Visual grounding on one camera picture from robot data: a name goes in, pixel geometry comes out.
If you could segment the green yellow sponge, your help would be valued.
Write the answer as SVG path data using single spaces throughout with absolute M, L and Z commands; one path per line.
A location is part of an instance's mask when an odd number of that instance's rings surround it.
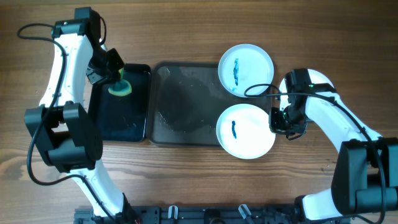
M 124 79 L 124 69 L 119 70 L 121 79 L 117 81 L 113 86 L 108 88 L 108 92 L 114 96 L 127 96 L 132 93 L 131 84 Z

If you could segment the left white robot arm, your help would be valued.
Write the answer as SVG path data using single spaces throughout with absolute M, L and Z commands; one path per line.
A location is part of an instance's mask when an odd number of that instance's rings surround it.
M 73 19 L 57 21 L 50 29 L 55 55 L 49 84 L 39 106 L 24 117 L 32 137 L 28 151 L 38 150 L 63 180 L 78 184 L 92 205 L 95 223 L 139 223 L 104 167 L 100 131 L 83 106 L 86 81 L 130 89 L 121 83 L 124 62 L 115 49 L 105 49 L 105 21 L 90 7 L 75 9 Z

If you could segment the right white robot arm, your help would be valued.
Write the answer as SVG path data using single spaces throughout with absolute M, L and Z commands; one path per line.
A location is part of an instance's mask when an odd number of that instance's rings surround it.
M 303 221 L 361 217 L 397 210 L 397 138 L 384 138 L 368 128 L 342 102 L 322 73 L 295 69 L 276 94 L 279 107 L 270 111 L 270 129 L 289 140 L 303 136 L 314 122 L 338 151 L 329 189 L 297 197 Z

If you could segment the white plate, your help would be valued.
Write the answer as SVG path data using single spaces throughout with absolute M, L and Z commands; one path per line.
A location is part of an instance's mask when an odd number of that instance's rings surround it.
M 305 105 L 309 95 L 321 92 L 336 93 L 332 82 L 322 73 L 309 68 L 293 69 L 282 79 L 279 90 L 287 93 L 280 97 L 280 109 L 290 123 L 307 119 Z
M 224 110 L 216 123 L 216 136 L 226 152 L 240 159 L 262 157 L 275 142 L 269 115 L 250 104 L 233 105 Z

